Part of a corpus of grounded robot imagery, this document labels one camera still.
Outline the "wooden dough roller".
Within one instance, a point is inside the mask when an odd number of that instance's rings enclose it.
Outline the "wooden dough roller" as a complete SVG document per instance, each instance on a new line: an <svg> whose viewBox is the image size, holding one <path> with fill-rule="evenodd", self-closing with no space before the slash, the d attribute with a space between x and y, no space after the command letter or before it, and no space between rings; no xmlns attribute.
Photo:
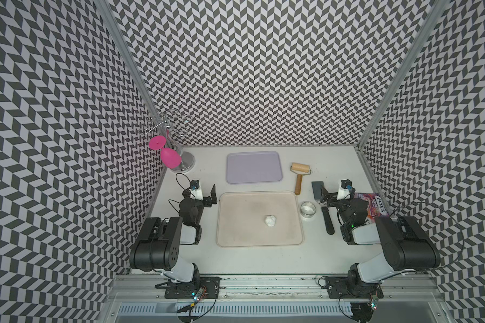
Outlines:
<svg viewBox="0 0 485 323"><path fill-rule="evenodd" d="M295 195L300 195L303 178L311 174L311 167L306 164L292 163L290 170L296 174Z"/></svg>

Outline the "beige plastic tray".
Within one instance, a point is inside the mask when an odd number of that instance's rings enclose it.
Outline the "beige plastic tray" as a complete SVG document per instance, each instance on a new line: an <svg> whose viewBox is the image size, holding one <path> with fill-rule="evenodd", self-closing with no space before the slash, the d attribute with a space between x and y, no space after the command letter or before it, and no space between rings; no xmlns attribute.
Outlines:
<svg viewBox="0 0 485 323"><path fill-rule="evenodd" d="M266 226L266 215L276 217ZM222 248L297 246L304 241L292 191L227 192L218 202L216 243Z"/></svg>

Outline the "white dough ball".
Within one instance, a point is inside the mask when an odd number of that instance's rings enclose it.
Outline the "white dough ball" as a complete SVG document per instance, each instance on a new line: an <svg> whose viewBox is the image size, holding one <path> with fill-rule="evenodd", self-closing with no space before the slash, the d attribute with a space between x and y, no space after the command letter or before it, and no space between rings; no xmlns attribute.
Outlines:
<svg viewBox="0 0 485 323"><path fill-rule="evenodd" d="M264 222L268 227L274 227L276 225L276 217L274 215L266 215Z"/></svg>

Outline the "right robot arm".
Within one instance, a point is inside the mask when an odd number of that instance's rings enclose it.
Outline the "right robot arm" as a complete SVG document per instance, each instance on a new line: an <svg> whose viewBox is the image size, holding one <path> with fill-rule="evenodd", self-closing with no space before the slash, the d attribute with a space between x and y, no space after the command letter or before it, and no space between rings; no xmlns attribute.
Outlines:
<svg viewBox="0 0 485 323"><path fill-rule="evenodd" d="M380 245L381 252L366 262L351 266L348 286L371 286L402 273L436 269L441 256L436 245L416 218L377 216L369 219L369 202L356 197L352 186L330 193L324 187L315 192L327 209L335 208L343 240L351 246Z"/></svg>

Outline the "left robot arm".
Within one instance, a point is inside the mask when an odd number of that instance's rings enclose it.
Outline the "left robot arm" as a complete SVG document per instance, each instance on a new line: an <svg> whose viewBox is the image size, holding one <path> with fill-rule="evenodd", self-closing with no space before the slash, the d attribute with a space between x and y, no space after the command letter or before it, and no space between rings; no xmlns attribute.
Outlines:
<svg viewBox="0 0 485 323"><path fill-rule="evenodd" d="M203 211L217 202L216 187L212 187L209 196L202 196L199 181L191 181L183 191L177 217L149 217L144 221L129 255L130 267L158 273L173 284L198 288L198 266L181 258L179 250L181 246L199 244Z"/></svg>

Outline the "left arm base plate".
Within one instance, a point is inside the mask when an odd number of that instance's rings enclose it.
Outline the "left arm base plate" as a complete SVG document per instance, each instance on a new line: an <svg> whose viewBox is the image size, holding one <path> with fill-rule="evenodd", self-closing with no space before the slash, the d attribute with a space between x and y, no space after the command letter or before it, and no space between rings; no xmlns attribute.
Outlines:
<svg viewBox="0 0 485 323"><path fill-rule="evenodd" d="M206 288L204 299L216 299L219 296L220 277L200 277L189 283L173 283L168 281L165 288L164 297L166 299L192 299L193 294L197 293L201 287Z"/></svg>

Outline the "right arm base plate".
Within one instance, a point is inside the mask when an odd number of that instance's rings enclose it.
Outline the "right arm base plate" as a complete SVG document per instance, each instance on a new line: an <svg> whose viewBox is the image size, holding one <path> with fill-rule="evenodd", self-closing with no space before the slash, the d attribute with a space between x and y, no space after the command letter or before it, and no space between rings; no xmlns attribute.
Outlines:
<svg viewBox="0 0 485 323"><path fill-rule="evenodd" d="M352 299L369 299L377 296L379 299L384 298L383 290L379 283L364 283L357 280L353 283L347 277L325 277L325 288L327 289L330 299L352 298Z"/></svg>

